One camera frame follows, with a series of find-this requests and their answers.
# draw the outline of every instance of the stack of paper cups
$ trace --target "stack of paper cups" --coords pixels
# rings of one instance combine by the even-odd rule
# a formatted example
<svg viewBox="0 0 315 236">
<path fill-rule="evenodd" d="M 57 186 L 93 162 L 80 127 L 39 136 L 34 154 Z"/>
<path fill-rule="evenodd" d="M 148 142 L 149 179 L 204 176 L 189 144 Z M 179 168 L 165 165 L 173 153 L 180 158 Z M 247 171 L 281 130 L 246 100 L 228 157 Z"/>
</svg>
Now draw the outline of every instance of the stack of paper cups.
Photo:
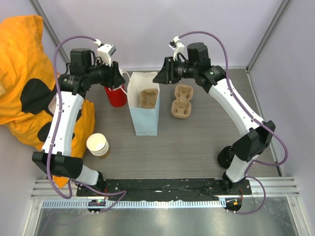
<svg viewBox="0 0 315 236">
<path fill-rule="evenodd" d="M 94 156 L 107 158 L 110 154 L 109 144 L 104 135 L 92 134 L 87 140 L 87 148 Z"/>
</svg>

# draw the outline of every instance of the gray tabletop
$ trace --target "gray tabletop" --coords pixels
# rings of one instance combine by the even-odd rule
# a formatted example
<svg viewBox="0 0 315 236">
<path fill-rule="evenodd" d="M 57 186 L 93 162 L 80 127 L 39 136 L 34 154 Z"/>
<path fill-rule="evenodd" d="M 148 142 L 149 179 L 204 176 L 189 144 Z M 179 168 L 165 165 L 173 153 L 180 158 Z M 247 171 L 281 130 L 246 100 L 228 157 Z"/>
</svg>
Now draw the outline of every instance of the gray tabletop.
<svg viewBox="0 0 315 236">
<path fill-rule="evenodd" d="M 231 70 L 233 85 L 257 112 L 245 70 Z M 102 86 L 93 86 L 86 99 L 94 102 L 94 133 L 108 140 L 111 154 L 99 159 L 88 150 L 84 163 L 101 171 L 106 178 L 188 178 L 221 177 L 224 169 L 217 163 L 218 153 L 240 138 L 232 119 L 221 105 L 194 80 L 181 84 L 194 88 L 191 116 L 171 116 L 173 85 L 160 86 L 160 111 L 157 136 L 136 136 L 128 105 L 112 107 Z M 259 160 L 273 163 L 270 149 Z M 253 165 L 249 174 L 256 177 L 278 176 L 275 167 Z"/>
</svg>

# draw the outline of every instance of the paper bag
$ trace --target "paper bag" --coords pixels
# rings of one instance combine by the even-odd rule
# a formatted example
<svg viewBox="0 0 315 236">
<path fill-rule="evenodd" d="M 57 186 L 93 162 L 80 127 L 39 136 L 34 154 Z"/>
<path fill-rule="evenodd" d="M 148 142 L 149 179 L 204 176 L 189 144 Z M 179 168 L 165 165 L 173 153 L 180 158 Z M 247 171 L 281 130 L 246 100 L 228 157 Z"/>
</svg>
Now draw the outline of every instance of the paper bag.
<svg viewBox="0 0 315 236">
<path fill-rule="evenodd" d="M 128 105 L 136 135 L 158 135 L 159 84 L 153 83 L 157 72 L 133 72 L 127 87 Z M 154 109 L 140 108 L 139 100 L 144 89 L 157 90 L 157 102 Z"/>
</svg>

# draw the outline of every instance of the red container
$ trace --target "red container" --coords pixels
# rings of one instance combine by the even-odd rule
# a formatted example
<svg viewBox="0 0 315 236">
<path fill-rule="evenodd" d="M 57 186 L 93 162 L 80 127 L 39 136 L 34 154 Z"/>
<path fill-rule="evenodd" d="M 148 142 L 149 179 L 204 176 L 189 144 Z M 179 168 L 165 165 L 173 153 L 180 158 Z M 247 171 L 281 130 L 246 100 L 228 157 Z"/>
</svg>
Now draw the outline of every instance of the red container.
<svg viewBox="0 0 315 236">
<path fill-rule="evenodd" d="M 125 86 L 122 85 L 121 88 L 107 88 L 104 87 L 106 94 L 108 96 L 109 102 L 113 107 L 122 107 L 124 104 L 127 103 L 127 95 L 122 91 L 125 89 Z"/>
</svg>

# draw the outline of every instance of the orange fabric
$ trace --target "orange fabric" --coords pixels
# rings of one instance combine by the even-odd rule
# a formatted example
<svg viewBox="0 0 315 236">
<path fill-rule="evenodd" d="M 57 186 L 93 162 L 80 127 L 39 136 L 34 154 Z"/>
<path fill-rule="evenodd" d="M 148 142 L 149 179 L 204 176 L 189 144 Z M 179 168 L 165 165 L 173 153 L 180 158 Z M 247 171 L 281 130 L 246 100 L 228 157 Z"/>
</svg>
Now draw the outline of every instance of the orange fabric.
<svg viewBox="0 0 315 236">
<path fill-rule="evenodd" d="M 0 24 L 0 125 L 23 144 L 41 150 L 39 133 L 52 121 L 48 103 L 55 95 L 53 66 L 41 44 L 40 16 L 11 17 Z M 85 100 L 72 139 L 71 156 L 81 157 L 95 124 L 93 103 Z M 54 178 L 59 187 L 67 179 Z"/>
</svg>

